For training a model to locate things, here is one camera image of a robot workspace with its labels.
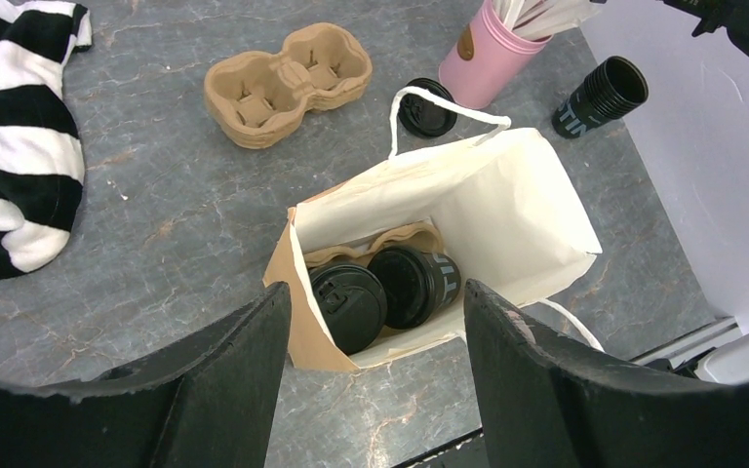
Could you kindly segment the brown paper bag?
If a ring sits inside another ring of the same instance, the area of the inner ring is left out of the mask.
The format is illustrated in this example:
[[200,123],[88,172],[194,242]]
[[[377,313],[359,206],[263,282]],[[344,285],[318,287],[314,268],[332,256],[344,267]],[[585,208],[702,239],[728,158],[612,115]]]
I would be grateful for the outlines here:
[[516,306],[549,304],[592,266],[602,248],[550,143],[534,128],[462,107],[419,87],[413,95],[484,122],[483,135],[400,152],[298,203],[266,267],[265,285],[289,287],[293,364],[317,371],[358,371],[464,338],[460,300],[424,325],[378,338],[347,355],[331,337],[309,284],[305,256],[356,246],[389,229],[428,221],[466,279],[478,280]]

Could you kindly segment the brown cardboard cup carrier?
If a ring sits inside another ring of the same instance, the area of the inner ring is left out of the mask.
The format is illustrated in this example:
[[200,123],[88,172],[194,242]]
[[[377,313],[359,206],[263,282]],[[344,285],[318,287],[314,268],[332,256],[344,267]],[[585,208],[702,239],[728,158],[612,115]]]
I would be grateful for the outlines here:
[[445,243],[440,231],[430,222],[419,221],[386,230],[360,249],[337,245],[303,255],[307,268],[316,268],[333,262],[351,262],[368,266],[375,254],[387,247],[413,247],[422,252],[443,254]]

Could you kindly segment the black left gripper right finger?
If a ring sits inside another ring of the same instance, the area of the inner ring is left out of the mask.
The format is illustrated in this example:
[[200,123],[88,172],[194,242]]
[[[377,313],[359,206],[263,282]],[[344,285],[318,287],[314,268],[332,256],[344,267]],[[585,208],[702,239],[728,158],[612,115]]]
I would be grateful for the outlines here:
[[749,467],[749,382],[637,366],[476,280],[464,323],[492,467]]

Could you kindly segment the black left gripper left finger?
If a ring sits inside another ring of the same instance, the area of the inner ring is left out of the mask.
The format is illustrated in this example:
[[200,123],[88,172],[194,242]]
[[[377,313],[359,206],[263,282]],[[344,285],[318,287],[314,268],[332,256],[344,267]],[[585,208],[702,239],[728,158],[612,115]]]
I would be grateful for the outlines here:
[[253,301],[92,380],[0,381],[0,467],[260,467],[292,306]]

